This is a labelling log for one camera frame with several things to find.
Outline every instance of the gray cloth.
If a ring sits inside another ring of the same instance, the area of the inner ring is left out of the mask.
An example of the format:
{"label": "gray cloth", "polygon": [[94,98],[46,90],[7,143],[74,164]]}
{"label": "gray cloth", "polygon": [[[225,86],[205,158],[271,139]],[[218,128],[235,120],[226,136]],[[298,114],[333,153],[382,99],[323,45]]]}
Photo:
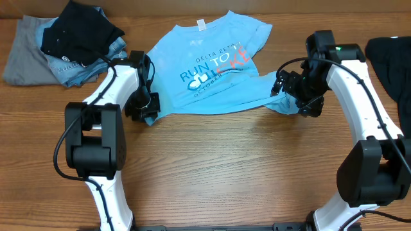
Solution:
{"label": "gray cloth", "polygon": [[[35,43],[35,31],[38,26],[51,19],[39,19],[23,16],[17,21],[12,50],[8,55],[3,79],[10,85],[61,85],[51,72],[44,53]],[[98,75],[87,80],[94,82]]]}

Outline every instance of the white tag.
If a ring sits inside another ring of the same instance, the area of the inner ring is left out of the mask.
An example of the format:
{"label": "white tag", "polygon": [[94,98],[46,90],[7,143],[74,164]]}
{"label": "white tag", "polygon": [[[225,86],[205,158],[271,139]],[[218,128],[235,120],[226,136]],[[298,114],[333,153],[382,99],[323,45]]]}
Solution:
{"label": "white tag", "polygon": [[200,19],[197,20],[197,24],[198,24],[198,30],[202,31],[202,30],[206,30],[206,23],[204,22],[204,19]]}

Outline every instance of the blue jeans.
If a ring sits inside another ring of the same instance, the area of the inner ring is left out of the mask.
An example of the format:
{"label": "blue jeans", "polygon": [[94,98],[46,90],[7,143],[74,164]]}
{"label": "blue jeans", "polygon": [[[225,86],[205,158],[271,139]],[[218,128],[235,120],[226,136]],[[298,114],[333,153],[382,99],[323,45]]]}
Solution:
{"label": "blue jeans", "polygon": [[[100,7],[96,7],[95,9],[105,17],[104,12]],[[43,41],[44,29],[51,27],[51,25],[53,25],[56,19],[57,18],[45,24],[42,24],[36,29],[35,42],[39,49]],[[123,51],[125,46],[126,43],[124,42],[124,40],[120,37],[117,38],[117,40],[110,45],[109,53],[106,55],[106,57],[111,60],[113,58],[126,58],[127,53]],[[88,65],[87,67],[83,67],[77,62],[66,62],[61,58],[57,58],[46,54],[44,54],[44,56],[47,58],[51,72],[53,72],[56,78],[65,87],[71,87],[73,85],[82,85],[91,76],[94,76],[95,74],[104,73],[109,68],[108,65],[101,59],[98,59],[93,64]]]}

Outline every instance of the blue t-shirt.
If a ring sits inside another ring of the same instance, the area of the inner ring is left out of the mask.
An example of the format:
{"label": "blue t-shirt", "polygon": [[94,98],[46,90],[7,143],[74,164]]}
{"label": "blue t-shirt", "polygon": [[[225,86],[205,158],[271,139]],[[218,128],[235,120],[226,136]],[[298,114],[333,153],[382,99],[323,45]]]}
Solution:
{"label": "blue t-shirt", "polygon": [[151,91],[160,97],[157,119],[171,113],[225,114],[262,105],[284,114],[298,111],[284,92],[270,97],[275,72],[260,77],[251,59],[265,45],[272,25],[229,11],[205,26],[200,31],[198,26],[176,25],[148,53],[155,66]]}

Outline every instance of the black fabric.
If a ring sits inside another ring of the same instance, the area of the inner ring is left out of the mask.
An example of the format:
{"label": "black fabric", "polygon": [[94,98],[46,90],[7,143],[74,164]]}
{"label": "black fabric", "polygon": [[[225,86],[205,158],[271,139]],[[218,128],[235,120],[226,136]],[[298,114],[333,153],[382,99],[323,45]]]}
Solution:
{"label": "black fabric", "polygon": [[123,35],[93,7],[69,1],[53,25],[44,29],[41,50],[87,66],[97,61],[95,51],[107,55],[110,45]]}
{"label": "black fabric", "polygon": [[388,95],[398,103],[401,129],[411,138],[411,37],[371,39],[365,55]]}

